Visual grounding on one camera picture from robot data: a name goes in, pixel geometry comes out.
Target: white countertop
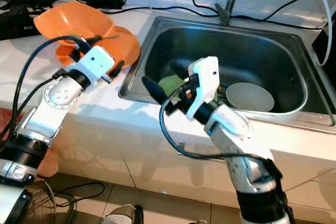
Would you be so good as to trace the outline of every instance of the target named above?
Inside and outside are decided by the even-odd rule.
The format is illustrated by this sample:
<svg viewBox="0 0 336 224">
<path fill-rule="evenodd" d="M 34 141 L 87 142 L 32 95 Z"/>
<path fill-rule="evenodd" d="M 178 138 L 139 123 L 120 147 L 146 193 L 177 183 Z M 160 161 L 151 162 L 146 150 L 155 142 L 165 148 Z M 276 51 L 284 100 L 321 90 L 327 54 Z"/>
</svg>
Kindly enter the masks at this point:
<svg viewBox="0 0 336 224">
<path fill-rule="evenodd" d="M 112 18 L 115 25 L 127 28 L 142 43 L 156 16 L 178 17 L 210 23 L 217 23 L 218 21 L 217 18 L 203 18 L 185 13 L 151 10 L 130 11 L 113 15 Z M 301 36 L 308 51 L 311 50 L 311 43 L 317 35 L 316 31 L 302 31 L 289 27 L 242 20 L 232 20 L 232 25 L 298 34 Z M 0 41 L 0 107 L 11 108 L 16 82 L 23 65 L 30 53 L 45 40 L 43 36 L 32 36 Z M 20 97 L 21 102 L 35 85 L 49 78 L 51 74 L 61 67 L 54 56 L 56 47 L 57 45 L 51 45 L 33 60 L 24 79 L 22 96 Z M 160 131 L 158 121 L 160 107 L 158 105 L 129 101 L 118 97 L 119 88 L 128 71 L 129 68 L 122 70 L 110 85 L 101 81 L 96 88 L 89 88 L 81 96 L 77 107 L 71 110 L 70 113 L 75 114 L 79 120 L 90 119 L 94 123 L 95 119 L 103 119 L 107 124 L 123 125 L 129 131 L 132 131 L 132 127 L 146 131 Z M 29 105 L 37 104 L 38 100 L 39 95 L 34 96 Z M 189 122 L 181 112 L 176 112 L 167 118 L 166 123 L 167 128 L 174 137 L 178 138 L 179 133 L 184 133 L 184 138 L 188 138 L 187 140 L 184 139 L 187 142 L 210 143 L 209 138 L 203 132 L 203 127 L 197 122 Z M 255 130 L 255 138 L 268 145 L 274 151 L 336 161 L 336 135 L 258 121 L 251 121 L 251 124 Z"/>
</svg>

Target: sink basin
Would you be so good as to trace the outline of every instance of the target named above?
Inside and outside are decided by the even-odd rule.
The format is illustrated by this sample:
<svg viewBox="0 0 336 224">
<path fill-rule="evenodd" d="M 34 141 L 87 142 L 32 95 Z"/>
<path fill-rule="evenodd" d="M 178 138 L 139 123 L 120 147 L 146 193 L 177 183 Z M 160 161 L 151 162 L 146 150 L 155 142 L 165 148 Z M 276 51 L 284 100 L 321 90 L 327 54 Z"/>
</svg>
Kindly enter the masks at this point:
<svg viewBox="0 0 336 224">
<path fill-rule="evenodd" d="M 301 38 L 292 34 L 157 17 L 119 95 L 154 102 L 142 76 L 159 82 L 175 74 L 171 63 L 187 70 L 189 64 L 207 56 L 218 58 L 224 86 L 249 82 L 273 96 L 275 105 L 270 112 L 239 111 L 248 118 L 336 132 L 309 55 Z"/>
</svg>

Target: metal fan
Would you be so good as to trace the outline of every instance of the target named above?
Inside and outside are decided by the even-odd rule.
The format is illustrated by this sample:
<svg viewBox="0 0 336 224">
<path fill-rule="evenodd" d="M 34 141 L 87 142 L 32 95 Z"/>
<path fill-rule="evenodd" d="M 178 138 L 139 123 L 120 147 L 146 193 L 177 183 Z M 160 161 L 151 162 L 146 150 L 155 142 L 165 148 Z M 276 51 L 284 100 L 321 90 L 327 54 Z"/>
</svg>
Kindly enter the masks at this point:
<svg viewBox="0 0 336 224">
<path fill-rule="evenodd" d="M 56 205 L 54 194 L 49 185 L 44 182 L 34 182 L 27 186 L 31 196 L 27 216 L 24 224 L 49 224 L 55 223 Z"/>
</svg>

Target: power adapter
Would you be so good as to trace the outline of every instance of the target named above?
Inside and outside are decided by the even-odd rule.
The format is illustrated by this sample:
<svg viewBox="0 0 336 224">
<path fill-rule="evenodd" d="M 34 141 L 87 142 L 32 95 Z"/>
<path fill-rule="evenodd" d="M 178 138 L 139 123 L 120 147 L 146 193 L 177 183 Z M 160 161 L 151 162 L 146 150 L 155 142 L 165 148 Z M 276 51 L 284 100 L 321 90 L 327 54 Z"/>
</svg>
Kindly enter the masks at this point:
<svg viewBox="0 0 336 224">
<path fill-rule="evenodd" d="M 94 8 L 121 9 L 123 0 L 86 0 L 87 5 Z"/>
</svg>

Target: faucet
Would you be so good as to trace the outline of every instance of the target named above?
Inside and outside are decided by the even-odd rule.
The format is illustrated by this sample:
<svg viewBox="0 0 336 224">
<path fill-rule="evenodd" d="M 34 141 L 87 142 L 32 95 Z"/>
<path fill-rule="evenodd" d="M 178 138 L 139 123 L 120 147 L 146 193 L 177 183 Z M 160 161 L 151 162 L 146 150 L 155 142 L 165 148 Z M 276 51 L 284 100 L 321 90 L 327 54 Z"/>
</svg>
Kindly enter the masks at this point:
<svg viewBox="0 0 336 224">
<path fill-rule="evenodd" d="M 223 25 L 229 25 L 231 13 L 235 5 L 236 0 L 227 0 L 225 9 L 223 9 L 219 3 L 215 4 L 215 7 L 218 11 L 219 22 Z"/>
</svg>

